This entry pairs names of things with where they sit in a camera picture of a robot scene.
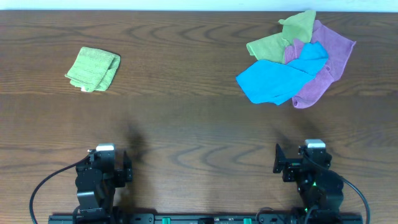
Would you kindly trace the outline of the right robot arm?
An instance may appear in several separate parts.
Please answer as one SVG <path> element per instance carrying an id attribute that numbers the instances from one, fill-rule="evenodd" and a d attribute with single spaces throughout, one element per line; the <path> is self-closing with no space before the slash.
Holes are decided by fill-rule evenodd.
<path id="1" fill-rule="evenodd" d="M 343 202 L 343 181 L 329 169 L 332 155 L 320 139 L 307 139 L 298 148 L 300 158 L 289 159 L 275 145 L 273 173 L 282 173 L 284 182 L 295 182 L 311 222 L 339 222 Z"/>

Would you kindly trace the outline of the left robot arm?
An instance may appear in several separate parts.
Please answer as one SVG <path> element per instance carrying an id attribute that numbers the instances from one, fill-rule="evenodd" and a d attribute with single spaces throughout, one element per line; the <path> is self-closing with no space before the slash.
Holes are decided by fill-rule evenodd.
<path id="1" fill-rule="evenodd" d="M 123 154 L 123 167 L 115 168 L 113 150 L 90 149 L 88 157 L 76 165 L 77 198 L 82 216 L 87 220 L 109 219 L 117 188 L 132 181 L 132 162 Z"/>

